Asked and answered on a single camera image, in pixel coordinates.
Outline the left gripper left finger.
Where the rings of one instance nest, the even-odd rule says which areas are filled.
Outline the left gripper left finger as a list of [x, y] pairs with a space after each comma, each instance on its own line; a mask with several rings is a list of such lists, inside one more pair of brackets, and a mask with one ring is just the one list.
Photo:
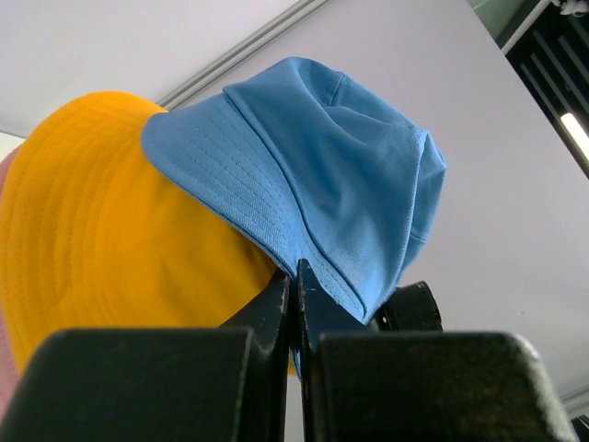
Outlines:
[[70, 329], [31, 358], [5, 441], [281, 441], [290, 278], [216, 328]]

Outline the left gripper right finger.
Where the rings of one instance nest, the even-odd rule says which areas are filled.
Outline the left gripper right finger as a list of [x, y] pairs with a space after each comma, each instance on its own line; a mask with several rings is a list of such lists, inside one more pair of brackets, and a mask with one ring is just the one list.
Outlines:
[[573, 441], [536, 349], [504, 332], [372, 331], [296, 279], [308, 441]]

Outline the yellow bucket hat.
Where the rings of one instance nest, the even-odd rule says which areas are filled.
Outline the yellow bucket hat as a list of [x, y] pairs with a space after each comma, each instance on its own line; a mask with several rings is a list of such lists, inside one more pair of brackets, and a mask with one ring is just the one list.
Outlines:
[[64, 105], [20, 146], [1, 199], [1, 302], [20, 375], [50, 334], [215, 327], [275, 263], [162, 176], [140, 134], [156, 104], [123, 92]]

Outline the light blue bucket hat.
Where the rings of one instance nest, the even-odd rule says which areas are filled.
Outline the light blue bucket hat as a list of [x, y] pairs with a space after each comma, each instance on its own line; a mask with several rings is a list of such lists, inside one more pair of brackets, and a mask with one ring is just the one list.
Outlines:
[[427, 241], [447, 165], [431, 135], [344, 74], [290, 57], [159, 113], [148, 160], [290, 274], [367, 323]]

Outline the pink bucket hat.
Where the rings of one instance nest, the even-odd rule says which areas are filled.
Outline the pink bucket hat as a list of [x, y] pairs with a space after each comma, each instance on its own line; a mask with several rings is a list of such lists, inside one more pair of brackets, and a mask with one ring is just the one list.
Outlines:
[[[6, 175], [17, 155], [20, 146], [16, 147], [1, 161], [1, 199], [4, 190]], [[6, 409], [12, 399], [19, 374], [17, 372], [13, 357], [12, 347], [7, 333], [5, 312], [1, 302], [1, 351], [0, 351], [0, 408], [1, 422], [6, 414]]]

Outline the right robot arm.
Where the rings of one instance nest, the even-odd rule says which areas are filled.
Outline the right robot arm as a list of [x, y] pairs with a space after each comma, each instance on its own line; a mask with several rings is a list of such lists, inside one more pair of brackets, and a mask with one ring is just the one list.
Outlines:
[[441, 332], [442, 317], [430, 287], [420, 281], [398, 287], [369, 321], [377, 332]]

